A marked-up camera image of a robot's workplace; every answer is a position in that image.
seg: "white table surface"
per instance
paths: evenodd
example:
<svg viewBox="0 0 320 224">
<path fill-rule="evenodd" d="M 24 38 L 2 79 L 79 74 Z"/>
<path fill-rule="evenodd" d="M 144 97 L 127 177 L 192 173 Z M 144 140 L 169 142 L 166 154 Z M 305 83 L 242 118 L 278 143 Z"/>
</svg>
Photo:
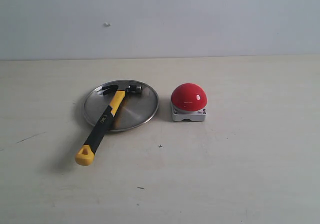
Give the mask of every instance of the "white table surface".
<svg viewBox="0 0 320 224">
<path fill-rule="evenodd" d="M 160 109 L 79 166 L 81 101 L 117 79 Z M 171 122 L 185 82 L 207 93 L 204 122 Z M 0 96 L 0 223 L 320 222 L 319 55 L 0 62 Z"/>
</svg>

